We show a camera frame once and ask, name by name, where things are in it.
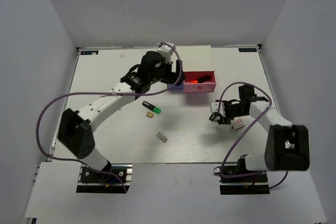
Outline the black green highlighter marker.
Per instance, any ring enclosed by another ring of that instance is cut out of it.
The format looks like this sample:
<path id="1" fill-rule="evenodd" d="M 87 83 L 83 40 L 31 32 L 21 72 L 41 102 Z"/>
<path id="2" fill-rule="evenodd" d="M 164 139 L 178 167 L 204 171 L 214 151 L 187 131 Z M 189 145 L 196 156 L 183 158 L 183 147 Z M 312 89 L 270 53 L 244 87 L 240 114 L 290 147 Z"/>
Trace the black green highlighter marker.
<path id="1" fill-rule="evenodd" d="M 143 101 L 142 105 L 147 108 L 148 110 L 152 111 L 153 113 L 159 115 L 161 113 L 161 109 L 152 105 L 151 103 L 147 102 L 147 101 Z"/>

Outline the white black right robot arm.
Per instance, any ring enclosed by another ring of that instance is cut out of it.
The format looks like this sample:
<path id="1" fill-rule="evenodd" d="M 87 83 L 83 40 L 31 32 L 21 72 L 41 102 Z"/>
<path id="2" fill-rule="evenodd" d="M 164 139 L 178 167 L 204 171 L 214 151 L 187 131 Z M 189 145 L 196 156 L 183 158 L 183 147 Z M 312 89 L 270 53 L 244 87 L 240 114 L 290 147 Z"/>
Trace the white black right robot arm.
<path id="1" fill-rule="evenodd" d="M 268 171 L 307 171 L 310 166 L 309 132 L 304 125 L 295 125 L 281 116 L 272 106 L 270 96 L 263 91 L 256 94 L 258 87 L 238 82 L 239 99 L 225 101 L 219 98 L 211 103 L 213 122 L 229 125 L 234 119 L 251 116 L 267 133 L 266 147 L 259 154 L 243 154 L 237 162 L 237 172 L 224 173 L 222 178 L 240 178 L 247 182 L 256 174 Z"/>

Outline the pink drawer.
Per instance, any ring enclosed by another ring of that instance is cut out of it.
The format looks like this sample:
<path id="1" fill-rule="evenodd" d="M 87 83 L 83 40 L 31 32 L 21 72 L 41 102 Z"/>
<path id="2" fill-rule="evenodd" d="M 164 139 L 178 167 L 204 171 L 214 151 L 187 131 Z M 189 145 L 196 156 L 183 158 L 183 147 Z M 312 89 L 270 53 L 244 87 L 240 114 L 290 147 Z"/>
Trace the pink drawer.
<path id="1" fill-rule="evenodd" d="M 184 93 L 207 93 L 214 92 L 216 88 L 216 78 L 214 71 L 186 71 L 184 80 Z M 210 81 L 199 84 L 191 84 L 190 81 L 209 75 L 211 77 Z"/>

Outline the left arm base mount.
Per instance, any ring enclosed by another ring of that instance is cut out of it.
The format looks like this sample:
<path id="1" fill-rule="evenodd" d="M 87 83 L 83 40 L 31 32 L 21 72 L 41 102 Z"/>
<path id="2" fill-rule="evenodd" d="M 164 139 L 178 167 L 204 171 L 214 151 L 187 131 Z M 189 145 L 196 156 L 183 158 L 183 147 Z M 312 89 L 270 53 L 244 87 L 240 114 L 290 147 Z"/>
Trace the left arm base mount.
<path id="1" fill-rule="evenodd" d="M 77 193 L 91 194 L 125 194 L 132 178 L 132 164 L 113 164 L 110 172 L 116 174 L 123 182 L 126 189 L 119 180 L 109 174 L 99 174 L 91 171 L 82 165 L 77 183 Z"/>

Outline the black orange highlighter marker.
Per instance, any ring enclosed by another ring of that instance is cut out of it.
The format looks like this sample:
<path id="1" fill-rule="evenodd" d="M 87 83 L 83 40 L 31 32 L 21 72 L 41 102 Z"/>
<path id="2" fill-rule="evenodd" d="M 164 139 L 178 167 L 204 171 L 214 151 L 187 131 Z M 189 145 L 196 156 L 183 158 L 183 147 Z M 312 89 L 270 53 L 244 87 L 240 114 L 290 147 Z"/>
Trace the black orange highlighter marker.
<path id="1" fill-rule="evenodd" d="M 206 75 L 206 76 L 194 79 L 194 80 L 190 81 L 190 83 L 191 84 L 199 84 L 199 83 L 204 83 L 204 82 L 210 81 L 210 80 L 211 80 L 211 77 L 209 75 Z"/>

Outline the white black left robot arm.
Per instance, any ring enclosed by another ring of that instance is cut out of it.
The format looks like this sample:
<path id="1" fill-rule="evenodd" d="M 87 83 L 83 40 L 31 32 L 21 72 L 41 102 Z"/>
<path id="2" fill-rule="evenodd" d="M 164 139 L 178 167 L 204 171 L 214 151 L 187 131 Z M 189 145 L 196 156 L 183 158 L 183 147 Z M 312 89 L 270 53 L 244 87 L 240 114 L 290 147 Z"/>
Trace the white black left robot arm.
<path id="1" fill-rule="evenodd" d="M 93 133 L 106 119 L 123 106 L 143 95 L 149 95 L 151 85 L 161 82 L 172 86 L 184 79 L 182 63 L 176 61 L 172 71 L 171 56 L 176 49 L 171 44 L 148 51 L 141 63 L 133 66 L 108 93 L 79 110 L 66 109 L 61 117 L 58 140 L 82 164 L 93 169 L 93 176 L 101 182 L 110 178 L 111 163 L 97 150 Z"/>

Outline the black marker pen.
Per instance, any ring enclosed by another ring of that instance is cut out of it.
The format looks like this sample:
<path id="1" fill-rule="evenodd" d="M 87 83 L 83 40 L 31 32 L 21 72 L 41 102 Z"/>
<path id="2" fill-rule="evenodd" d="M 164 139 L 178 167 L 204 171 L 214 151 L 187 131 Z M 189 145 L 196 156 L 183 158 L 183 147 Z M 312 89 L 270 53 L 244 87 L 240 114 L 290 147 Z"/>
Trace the black marker pen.
<path id="1" fill-rule="evenodd" d="M 212 113 L 209 117 L 209 120 L 212 122 L 218 122 L 221 120 L 221 115 L 219 113 Z"/>

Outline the yellow eraser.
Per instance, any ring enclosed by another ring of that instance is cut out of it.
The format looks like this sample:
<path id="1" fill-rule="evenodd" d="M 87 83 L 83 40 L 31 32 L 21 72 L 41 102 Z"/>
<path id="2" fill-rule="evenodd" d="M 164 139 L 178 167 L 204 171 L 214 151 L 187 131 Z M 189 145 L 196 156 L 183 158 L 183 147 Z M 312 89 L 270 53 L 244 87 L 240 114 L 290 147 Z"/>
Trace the yellow eraser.
<path id="1" fill-rule="evenodd" d="M 154 114 L 153 113 L 151 113 L 151 112 L 148 112 L 147 114 L 146 114 L 146 116 L 148 117 L 148 118 L 153 118 L 154 117 Z"/>

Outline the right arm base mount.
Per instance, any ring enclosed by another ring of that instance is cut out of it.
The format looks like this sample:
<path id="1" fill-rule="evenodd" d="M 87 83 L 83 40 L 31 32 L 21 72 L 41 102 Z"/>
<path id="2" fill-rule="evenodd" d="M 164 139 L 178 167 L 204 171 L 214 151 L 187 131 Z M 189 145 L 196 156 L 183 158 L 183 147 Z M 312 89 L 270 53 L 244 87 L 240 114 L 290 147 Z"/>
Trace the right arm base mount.
<path id="1" fill-rule="evenodd" d="M 226 176 L 245 175 L 239 178 L 224 178 L 220 175 L 220 166 L 213 169 L 214 175 L 219 177 L 219 189 L 221 195 L 267 195 L 270 194 L 268 177 L 266 174 L 256 174 L 256 171 L 246 169 L 245 155 L 242 155 L 236 163 L 227 163 L 223 168 Z"/>

